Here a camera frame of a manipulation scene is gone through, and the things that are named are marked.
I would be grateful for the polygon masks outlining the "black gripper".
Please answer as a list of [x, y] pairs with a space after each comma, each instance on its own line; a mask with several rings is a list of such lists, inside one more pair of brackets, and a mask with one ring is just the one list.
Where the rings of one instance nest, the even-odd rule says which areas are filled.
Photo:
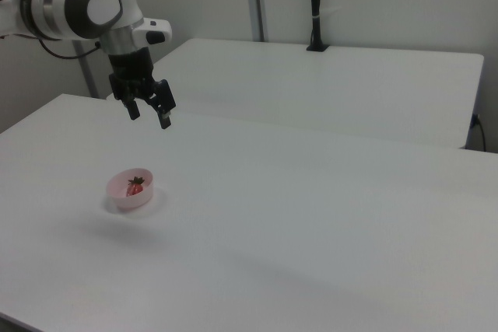
[[153, 61], [147, 47], [130, 54], [109, 55], [112, 73], [110, 86], [116, 100], [121, 100], [132, 121], [140, 117], [135, 99], [145, 100], [157, 114], [160, 127], [171, 125], [170, 112], [176, 102], [167, 80], [155, 82]]

